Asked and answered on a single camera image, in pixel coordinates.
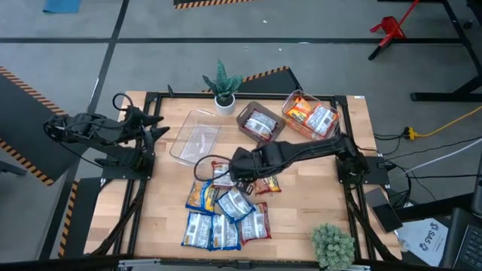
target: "white pot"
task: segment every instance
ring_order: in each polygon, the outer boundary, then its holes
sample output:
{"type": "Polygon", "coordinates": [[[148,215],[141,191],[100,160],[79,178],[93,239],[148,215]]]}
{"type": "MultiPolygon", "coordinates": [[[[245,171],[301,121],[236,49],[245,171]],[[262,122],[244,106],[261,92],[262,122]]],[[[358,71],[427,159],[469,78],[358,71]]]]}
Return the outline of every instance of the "white pot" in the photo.
{"type": "Polygon", "coordinates": [[[234,97],[233,94],[231,95],[233,97],[233,102],[228,106],[219,105],[218,100],[214,98],[214,103],[216,104],[216,110],[218,111],[218,114],[220,114],[221,116],[228,116],[234,113],[234,109],[235,109],[234,102],[236,101],[236,98],[234,97]]]}

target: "potted plant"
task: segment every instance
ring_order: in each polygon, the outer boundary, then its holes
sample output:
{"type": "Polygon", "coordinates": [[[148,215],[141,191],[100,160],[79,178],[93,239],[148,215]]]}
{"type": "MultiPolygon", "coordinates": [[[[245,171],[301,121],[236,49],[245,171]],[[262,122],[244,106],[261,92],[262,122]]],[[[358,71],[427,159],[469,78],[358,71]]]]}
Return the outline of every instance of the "potted plant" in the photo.
{"type": "Polygon", "coordinates": [[[322,269],[340,270],[352,265],[355,260],[354,239],[340,228],[331,224],[322,224],[311,234],[311,243],[316,259],[322,269]]]}
{"type": "Polygon", "coordinates": [[[223,62],[218,60],[216,81],[209,80],[205,75],[203,75],[203,79],[215,95],[214,103],[218,113],[223,116],[232,114],[234,112],[234,101],[236,100],[233,93],[243,82],[243,77],[237,75],[228,78],[223,62]]]}

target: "small green plant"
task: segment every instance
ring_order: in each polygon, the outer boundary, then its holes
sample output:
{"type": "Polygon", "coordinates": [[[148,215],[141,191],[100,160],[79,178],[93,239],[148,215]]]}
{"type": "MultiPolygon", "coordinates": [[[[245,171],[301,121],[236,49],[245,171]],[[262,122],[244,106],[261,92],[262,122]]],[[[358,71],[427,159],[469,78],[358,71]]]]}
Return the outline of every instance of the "small green plant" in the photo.
{"type": "Polygon", "coordinates": [[[311,234],[311,243],[321,268],[346,269],[355,259],[355,240],[340,228],[322,224],[311,234]]]}
{"type": "Polygon", "coordinates": [[[203,79],[221,102],[226,102],[231,94],[233,94],[233,92],[236,91],[243,82],[242,75],[228,78],[226,76],[226,69],[224,68],[224,64],[221,62],[221,60],[218,60],[218,74],[216,81],[213,82],[209,80],[209,78],[205,75],[203,75],[203,79]]]}

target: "yellow black hazard tape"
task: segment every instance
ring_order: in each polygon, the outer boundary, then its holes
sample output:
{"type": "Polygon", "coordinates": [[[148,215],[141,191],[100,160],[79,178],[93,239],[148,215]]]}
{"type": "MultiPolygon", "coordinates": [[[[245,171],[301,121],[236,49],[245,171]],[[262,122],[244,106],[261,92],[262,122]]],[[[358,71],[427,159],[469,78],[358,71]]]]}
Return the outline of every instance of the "yellow black hazard tape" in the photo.
{"type": "MultiPolygon", "coordinates": [[[[248,76],[247,78],[244,78],[243,83],[248,82],[248,81],[253,81],[254,79],[262,78],[264,76],[271,75],[271,74],[276,73],[276,72],[281,72],[281,71],[286,71],[286,70],[289,70],[289,66],[283,66],[283,67],[279,67],[277,69],[272,69],[272,70],[269,70],[269,71],[258,73],[256,75],[251,75],[251,76],[248,76]]],[[[210,93],[211,89],[201,90],[201,92],[210,93]]]]}
{"type": "Polygon", "coordinates": [[[69,204],[67,205],[66,220],[63,224],[62,236],[60,237],[59,258],[66,254],[67,236],[69,235],[70,223],[72,220],[72,211],[74,211],[74,202],[77,194],[78,181],[74,181],[70,191],[69,204]]]}
{"type": "MultiPolygon", "coordinates": [[[[16,84],[19,88],[21,88],[23,91],[28,93],[33,99],[40,102],[46,108],[50,109],[53,113],[58,115],[67,114],[67,112],[57,107],[53,102],[51,102],[47,98],[43,97],[37,90],[34,90],[28,84],[25,84],[25,82],[23,82],[17,76],[9,72],[5,67],[0,66],[0,75],[5,76],[8,80],[16,84]]],[[[10,146],[3,139],[0,139],[0,148],[7,151],[8,154],[10,154],[13,158],[15,158],[15,160],[19,161],[19,163],[21,163],[22,166],[25,166],[35,177],[39,178],[40,181],[42,181],[44,184],[46,185],[53,184],[53,180],[50,177],[43,174],[42,171],[40,171],[40,169],[37,169],[32,163],[30,163],[30,161],[28,161],[18,151],[14,150],[12,146],[10,146]]]]}
{"type": "Polygon", "coordinates": [[[49,108],[53,113],[58,115],[67,114],[67,112],[60,109],[49,99],[42,96],[37,90],[34,90],[31,86],[29,86],[28,84],[20,80],[17,76],[9,72],[5,67],[0,66],[0,75],[5,76],[8,80],[16,84],[19,88],[21,88],[27,94],[29,94],[33,99],[37,100],[37,102],[40,102],[46,108],[49,108]]]}
{"type": "Polygon", "coordinates": [[[235,3],[242,3],[242,2],[253,2],[256,0],[206,0],[206,1],[198,1],[198,2],[191,2],[191,3],[181,3],[174,5],[175,9],[186,9],[186,8],[198,8],[198,7],[207,7],[213,5],[225,5],[225,4],[235,4],[235,3]]]}
{"type": "Polygon", "coordinates": [[[25,166],[27,170],[29,170],[35,177],[39,178],[45,185],[52,185],[53,180],[46,176],[40,169],[37,169],[32,163],[30,163],[22,154],[19,154],[18,151],[12,148],[7,142],[3,139],[0,139],[0,148],[4,149],[8,154],[10,154],[15,160],[25,166]]]}

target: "yellow cable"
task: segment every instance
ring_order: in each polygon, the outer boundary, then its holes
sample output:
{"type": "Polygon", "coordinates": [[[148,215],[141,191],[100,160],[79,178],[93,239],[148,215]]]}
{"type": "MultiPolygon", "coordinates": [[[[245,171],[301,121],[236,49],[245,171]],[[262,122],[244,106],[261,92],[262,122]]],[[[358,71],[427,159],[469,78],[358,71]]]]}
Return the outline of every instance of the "yellow cable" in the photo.
{"type": "Polygon", "coordinates": [[[468,112],[467,114],[465,114],[465,115],[463,115],[463,116],[461,116],[461,117],[457,118],[456,120],[452,120],[452,121],[450,121],[449,123],[447,123],[447,124],[443,125],[442,127],[440,127],[440,128],[438,128],[438,129],[436,129],[435,131],[430,132],[430,133],[425,134],[425,135],[421,135],[421,134],[418,134],[418,133],[416,133],[415,131],[413,131],[413,137],[414,137],[414,138],[417,138],[417,137],[428,137],[428,136],[433,136],[433,135],[434,135],[434,134],[436,134],[437,132],[440,132],[441,130],[443,130],[443,129],[445,129],[445,128],[449,127],[450,125],[452,125],[452,124],[456,123],[457,121],[459,121],[459,120],[461,120],[461,119],[463,119],[463,118],[465,118],[465,117],[468,117],[468,116],[470,116],[470,115],[474,114],[475,112],[477,112],[477,111],[479,111],[479,110],[481,110],[481,109],[482,109],[482,106],[479,106],[478,108],[476,108],[476,109],[475,109],[475,110],[473,110],[472,112],[468,112]]]}

